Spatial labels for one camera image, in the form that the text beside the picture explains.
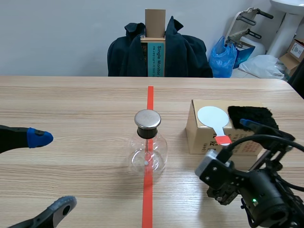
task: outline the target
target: blue plastic bag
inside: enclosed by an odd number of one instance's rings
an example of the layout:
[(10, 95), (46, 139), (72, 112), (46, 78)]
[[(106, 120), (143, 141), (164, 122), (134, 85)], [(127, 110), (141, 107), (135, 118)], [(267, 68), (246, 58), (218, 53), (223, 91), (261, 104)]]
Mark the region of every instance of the blue plastic bag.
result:
[(231, 77), (236, 58), (236, 48), (233, 45), (225, 47), (224, 37), (221, 37), (211, 50), (209, 60), (213, 77)]

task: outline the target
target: white sink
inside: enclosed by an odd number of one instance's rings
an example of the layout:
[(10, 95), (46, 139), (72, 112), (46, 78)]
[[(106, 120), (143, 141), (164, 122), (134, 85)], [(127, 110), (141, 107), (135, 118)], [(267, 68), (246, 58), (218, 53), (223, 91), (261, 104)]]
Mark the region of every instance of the white sink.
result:
[(270, 0), (270, 3), (280, 11), (304, 15), (304, 0)]
[(286, 12), (285, 19), (267, 52), (268, 55), (278, 58), (287, 52), (304, 16), (304, 0), (270, 0), (270, 3), (278, 10)]

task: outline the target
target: white plastic bag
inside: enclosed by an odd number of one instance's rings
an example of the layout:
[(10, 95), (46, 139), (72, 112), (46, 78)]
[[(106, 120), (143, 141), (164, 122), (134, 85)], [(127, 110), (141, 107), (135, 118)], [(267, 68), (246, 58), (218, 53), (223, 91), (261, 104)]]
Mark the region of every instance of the white plastic bag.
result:
[(277, 58), (270, 55), (260, 55), (239, 65), (239, 69), (259, 78), (282, 79), (282, 74), (276, 67)]

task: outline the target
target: black jacket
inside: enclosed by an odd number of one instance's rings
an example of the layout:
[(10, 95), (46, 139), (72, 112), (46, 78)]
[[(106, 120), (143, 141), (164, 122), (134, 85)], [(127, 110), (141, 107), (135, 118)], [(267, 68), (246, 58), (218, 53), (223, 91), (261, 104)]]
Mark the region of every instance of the black jacket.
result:
[[(178, 33), (182, 27), (171, 17), (166, 30), (165, 77), (213, 77), (204, 42)], [(141, 46), (145, 25), (130, 23), (124, 28), (126, 36), (109, 47), (108, 76), (147, 76)]]

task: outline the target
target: robotic arm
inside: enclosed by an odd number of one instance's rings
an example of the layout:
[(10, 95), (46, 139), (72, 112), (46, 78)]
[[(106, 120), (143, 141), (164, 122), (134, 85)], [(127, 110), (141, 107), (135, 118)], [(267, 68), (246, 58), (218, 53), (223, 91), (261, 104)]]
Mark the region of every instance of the robotic arm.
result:
[[(53, 136), (49, 132), (0, 125), (0, 153), (16, 148), (42, 147), (52, 141)], [(61, 197), (36, 217), (9, 228), (55, 228), (74, 209), (76, 203), (76, 198), (73, 196)]]
[[(246, 211), (251, 228), (303, 227), (303, 201), (291, 189), (304, 191), (304, 188), (288, 183), (277, 172), (283, 168), (280, 160), (288, 151), (295, 147), (304, 152), (304, 147), (293, 142), (295, 138), (288, 133), (250, 120), (240, 122), (255, 134), (230, 144), (219, 153), (209, 150), (195, 170), (209, 185), (207, 195), (221, 205), (228, 205), (240, 194), (241, 208)], [(236, 170), (229, 160), (232, 151), (238, 144), (250, 140), (267, 150), (248, 172)]]

